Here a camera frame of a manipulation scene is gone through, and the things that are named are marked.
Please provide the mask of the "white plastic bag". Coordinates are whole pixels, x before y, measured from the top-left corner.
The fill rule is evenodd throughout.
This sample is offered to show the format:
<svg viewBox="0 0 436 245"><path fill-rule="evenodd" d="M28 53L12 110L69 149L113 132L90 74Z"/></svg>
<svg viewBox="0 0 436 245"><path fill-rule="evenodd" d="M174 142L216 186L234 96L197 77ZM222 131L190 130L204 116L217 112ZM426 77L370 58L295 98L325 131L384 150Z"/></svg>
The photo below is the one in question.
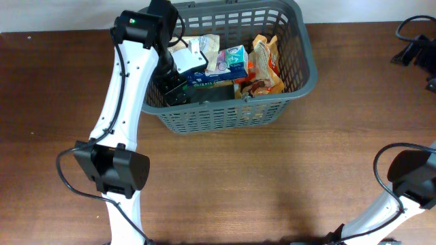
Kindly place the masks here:
<svg viewBox="0 0 436 245"><path fill-rule="evenodd" d="M183 43L183 41L188 44L191 40L198 40L200 51L203 52L204 56L208 60L208 66L206 69L212 71L215 70L217 57L219 56L219 38L220 37L215 34L184 36L178 44L173 47L169 47L168 50L170 53L174 53L180 49L186 48L186 45Z"/></svg>

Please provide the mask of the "blue carton box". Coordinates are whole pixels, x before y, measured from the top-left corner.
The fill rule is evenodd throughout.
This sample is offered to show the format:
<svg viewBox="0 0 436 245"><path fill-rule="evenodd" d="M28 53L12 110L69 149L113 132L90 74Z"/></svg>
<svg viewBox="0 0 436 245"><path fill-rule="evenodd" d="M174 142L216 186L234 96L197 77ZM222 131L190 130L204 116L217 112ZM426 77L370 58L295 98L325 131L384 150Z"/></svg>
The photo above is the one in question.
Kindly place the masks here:
<svg viewBox="0 0 436 245"><path fill-rule="evenodd" d="M248 63L248 54L243 45L221 50L215 68L189 73L187 84L193 87L212 86L217 82L246 78Z"/></svg>

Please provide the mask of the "grey plastic basket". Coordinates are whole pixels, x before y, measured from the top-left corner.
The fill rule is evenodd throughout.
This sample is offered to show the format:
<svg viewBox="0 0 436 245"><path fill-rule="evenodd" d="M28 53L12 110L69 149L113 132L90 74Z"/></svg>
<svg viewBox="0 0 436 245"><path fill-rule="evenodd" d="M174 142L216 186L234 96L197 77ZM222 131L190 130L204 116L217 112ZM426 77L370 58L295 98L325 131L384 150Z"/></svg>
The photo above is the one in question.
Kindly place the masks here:
<svg viewBox="0 0 436 245"><path fill-rule="evenodd" d="M220 46L244 45L247 52L257 35L277 37L282 93L233 99L217 88L204 102L167 106L154 84L146 90L142 111L156 115L175 133L215 131L265 125L276 120L288 103L311 92L318 79L302 11L293 0L186 1L175 4L185 23L185 36L218 34Z"/></svg>

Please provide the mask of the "orange snack bag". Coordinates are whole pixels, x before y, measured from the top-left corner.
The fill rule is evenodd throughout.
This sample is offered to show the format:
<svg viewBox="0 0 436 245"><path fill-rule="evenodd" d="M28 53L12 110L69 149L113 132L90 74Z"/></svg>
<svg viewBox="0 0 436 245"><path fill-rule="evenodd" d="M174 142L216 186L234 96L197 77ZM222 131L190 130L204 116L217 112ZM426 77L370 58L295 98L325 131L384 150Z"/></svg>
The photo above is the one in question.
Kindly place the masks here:
<svg viewBox="0 0 436 245"><path fill-rule="evenodd" d="M234 84L236 99L283 92L285 85L279 77L277 40L276 35L270 41L263 35L257 35L252 41L253 51L249 54L249 61L254 64L255 78L251 82Z"/></svg>

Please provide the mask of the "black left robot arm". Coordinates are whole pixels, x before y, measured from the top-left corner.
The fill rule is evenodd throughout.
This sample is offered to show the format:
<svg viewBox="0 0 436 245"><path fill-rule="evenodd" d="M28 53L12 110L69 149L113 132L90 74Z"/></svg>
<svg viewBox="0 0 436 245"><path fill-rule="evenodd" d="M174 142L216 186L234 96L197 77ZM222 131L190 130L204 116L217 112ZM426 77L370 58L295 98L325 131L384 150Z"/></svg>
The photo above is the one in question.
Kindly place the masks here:
<svg viewBox="0 0 436 245"><path fill-rule="evenodd" d="M161 87L168 104L182 103L184 75L205 69L208 59L192 41L171 54L174 29L182 18L170 1L152 1L145 13L125 10L110 35L114 66L104 106L87 142L71 150L98 200L106 202L111 244L152 244L142 230L140 191L150 160L136 151L138 123L150 82Z"/></svg>

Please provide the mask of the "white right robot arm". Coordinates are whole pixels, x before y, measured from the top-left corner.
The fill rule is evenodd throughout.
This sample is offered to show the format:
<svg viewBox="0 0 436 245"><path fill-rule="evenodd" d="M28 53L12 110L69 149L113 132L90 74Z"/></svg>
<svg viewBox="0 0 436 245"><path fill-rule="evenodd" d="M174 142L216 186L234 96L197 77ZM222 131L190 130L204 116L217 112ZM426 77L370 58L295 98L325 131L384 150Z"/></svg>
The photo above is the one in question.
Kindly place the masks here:
<svg viewBox="0 0 436 245"><path fill-rule="evenodd" d="M385 184L378 163L393 148L404 150L392 161ZM375 155L373 173L383 193L358 218L329 233L325 244L378 244L407 219L435 206L434 144L388 144Z"/></svg>

